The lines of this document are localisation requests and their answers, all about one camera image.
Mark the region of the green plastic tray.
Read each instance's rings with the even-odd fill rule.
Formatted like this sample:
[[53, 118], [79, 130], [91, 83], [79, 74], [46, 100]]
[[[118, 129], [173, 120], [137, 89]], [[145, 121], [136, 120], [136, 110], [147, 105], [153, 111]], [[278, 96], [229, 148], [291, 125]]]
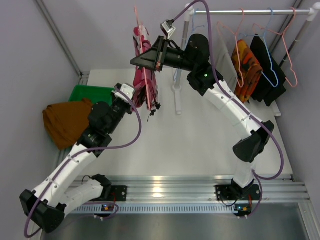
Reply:
[[88, 85], [76, 85], [69, 97], [69, 102], [78, 102], [83, 98], [91, 100], [93, 104], [97, 102], [106, 102], [109, 105], [112, 102], [112, 87], [99, 87]]

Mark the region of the brown trousers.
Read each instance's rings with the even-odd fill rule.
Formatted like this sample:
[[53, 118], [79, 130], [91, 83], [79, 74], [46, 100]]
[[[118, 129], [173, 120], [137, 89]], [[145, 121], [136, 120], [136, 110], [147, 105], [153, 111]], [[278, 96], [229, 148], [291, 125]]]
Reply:
[[89, 126], [93, 103], [88, 98], [48, 105], [43, 110], [44, 128], [59, 150], [73, 146]]

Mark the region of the pink camouflage trousers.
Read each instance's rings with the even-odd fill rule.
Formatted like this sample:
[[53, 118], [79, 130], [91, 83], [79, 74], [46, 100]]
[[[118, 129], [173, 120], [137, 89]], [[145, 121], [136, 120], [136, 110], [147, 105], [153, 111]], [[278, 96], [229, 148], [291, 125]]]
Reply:
[[[149, 32], [144, 25], [133, 29], [133, 43], [136, 57], [139, 57], [140, 54], [145, 53], [152, 47], [149, 36]], [[158, 100], [159, 92], [155, 72], [136, 66], [133, 87], [135, 88], [133, 95], [135, 107], [141, 108], [143, 104], [146, 104], [149, 117], [154, 116], [156, 111], [161, 107]]]

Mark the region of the light blue wire hanger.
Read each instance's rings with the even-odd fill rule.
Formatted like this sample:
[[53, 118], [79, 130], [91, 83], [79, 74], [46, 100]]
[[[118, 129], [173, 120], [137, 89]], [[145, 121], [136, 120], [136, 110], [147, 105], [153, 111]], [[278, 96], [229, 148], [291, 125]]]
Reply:
[[186, 11], [184, 15], [184, 27], [182, 33], [182, 40], [181, 40], [181, 49], [185, 50], [187, 43], [191, 37], [191, 35], [195, 34], [197, 29], [205, 29], [208, 24], [205, 23], [203, 25], [195, 25], [195, 16], [199, 9], [192, 8], [191, 10]]

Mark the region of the white clothes rack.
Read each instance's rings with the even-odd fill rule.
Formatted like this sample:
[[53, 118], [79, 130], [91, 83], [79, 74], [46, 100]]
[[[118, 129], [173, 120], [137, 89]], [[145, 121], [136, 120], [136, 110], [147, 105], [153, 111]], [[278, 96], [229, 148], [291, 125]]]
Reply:
[[[282, 66], [285, 62], [290, 61], [290, 52], [294, 49], [294, 47], [297, 45], [297, 43], [301, 40], [302, 36], [310, 26], [310, 24], [314, 21], [318, 13], [320, 12], [320, 3], [316, 2], [313, 4], [312, 7], [307, 9], [300, 9], [299, 7], [303, 3], [302, 0], [296, 0], [293, 4], [293, 9], [284, 9], [284, 10], [211, 10], [211, 15], [221, 15], [221, 16], [237, 16], [237, 15], [247, 15], [247, 16], [263, 16], [263, 15], [285, 15], [286, 19], [283, 21], [280, 31], [286, 30], [290, 23], [293, 22], [293, 17], [297, 15], [305, 15], [307, 16], [305, 22], [303, 23], [301, 29], [299, 30], [298, 34], [294, 38], [292, 44], [289, 48], [286, 48], [286, 54], [282, 58], [280, 62], [280, 66]], [[184, 18], [184, 25], [183, 25], [183, 33], [181, 38], [181, 47], [184, 48], [187, 43], [188, 39], [188, 31], [189, 31], [189, 25], [190, 21], [195, 15], [204, 15], [206, 14], [206, 11], [204, 10], [195, 10], [194, 7], [190, 6], [189, 4], [186, 5], [188, 10], [183, 12], [183, 18]], [[182, 71], [178, 69], [176, 71], [176, 74], [173, 75], [173, 85], [172, 90], [174, 93], [174, 100], [175, 100], [175, 112], [177, 115], [180, 115], [182, 113], [182, 99], [181, 99], [181, 75]]]

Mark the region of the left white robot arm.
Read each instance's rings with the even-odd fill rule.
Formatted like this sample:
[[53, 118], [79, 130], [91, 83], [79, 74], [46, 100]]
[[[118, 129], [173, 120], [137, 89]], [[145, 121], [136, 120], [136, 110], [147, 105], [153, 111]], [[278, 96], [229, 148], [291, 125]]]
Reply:
[[67, 215], [82, 206], [94, 202], [106, 202], [112, 192], [112, 182], [104, 175], [96, 174], [81, 186], [68, 190], [74, 180], [105, 150], [111, 150], [111, 134], [125, 114], [136, 111], [131, 97], [116, 93], [111, 105], [98, 102], [88, 116], [89, 126], [72, 147], [69, 155], [40, 185], [24, 190], [19, 200], [27, 220], [24, 228], [26, 238], [29, 223], [34, 222], [40, 230], [50, 234]]

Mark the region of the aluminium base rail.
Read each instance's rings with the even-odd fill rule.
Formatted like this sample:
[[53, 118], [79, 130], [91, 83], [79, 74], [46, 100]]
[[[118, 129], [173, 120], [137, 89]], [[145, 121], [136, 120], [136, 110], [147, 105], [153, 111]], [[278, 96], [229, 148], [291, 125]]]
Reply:
[[[68, 190], [87, 181], [76, 180]], [[126, 186], [126, 201], [89, 201], [70, 214], [96, 218], [129, 214], [246, 216], [263, 204], [303, 206], [311, 201], [305, 184], [290, 178], [256, 180], [241, 194], [231, 190], [224, 177], [113, 177], [111, 182], [113, 186]]]

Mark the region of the orange camouflage trousers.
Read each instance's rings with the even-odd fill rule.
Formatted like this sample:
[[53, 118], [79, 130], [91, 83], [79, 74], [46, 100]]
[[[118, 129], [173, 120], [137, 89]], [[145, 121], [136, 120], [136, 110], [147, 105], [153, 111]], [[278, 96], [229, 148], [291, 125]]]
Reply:
[[[254, 93], [262, 76], [263, 68], [250, 47], [243, 39], [238, 41], [238, 47], [241, 62], [240, 70], [243, 74], [244, 86], [240, 88], [237, 84], [234, 93], [242, 103], [245, 103]], [[237, 78], [239, 78], [239, 81], [241, 82], [242, 80], [240, 74], [238, 73], [238, 58], [236, 47], [233, 50], [231, 60], [236, 70]]]

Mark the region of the black trousers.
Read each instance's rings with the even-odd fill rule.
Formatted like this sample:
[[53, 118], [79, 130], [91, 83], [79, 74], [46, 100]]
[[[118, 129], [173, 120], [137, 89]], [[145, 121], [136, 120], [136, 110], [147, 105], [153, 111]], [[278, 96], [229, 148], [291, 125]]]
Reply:
[[[250, 49], [259, 61], [263, 69], [262, 73], [265, 73], [267, 77], [275, 84], [276, 78], [270, 71], [270, 62], [262, 38], [254, 36], [250, 45]], [[253, 100], [256, 100], [260, 103], [264, 102], [265, 105], [268, 107], [270, 107], [274, 101], [276, 101], [287, 91], [286, 87], [284, 86], [286, 82], [286, 75], [284, 74], [280, 66], [276, 63], [272, 55], [271, 59], [273, 62], [273, 70], [276, 72], [279, 80], [278, 87], [273, 88], [270, 85], [270, 83], [266, 80], [266, 78], [263, 75], [261, 75], [260, 80], [255, 88], [255, 91], [251, 95]]]

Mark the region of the grey trousers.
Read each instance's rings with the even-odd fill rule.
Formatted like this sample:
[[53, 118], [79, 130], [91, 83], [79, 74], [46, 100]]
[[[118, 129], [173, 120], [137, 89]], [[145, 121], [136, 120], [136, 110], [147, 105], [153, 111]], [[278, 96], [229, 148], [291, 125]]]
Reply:
[[234, 92], [237, 86], [238, 75], [230, 57], [228, 48], [223, 39], [219, 38], [214, 50], [214, 61], [218, 72]]

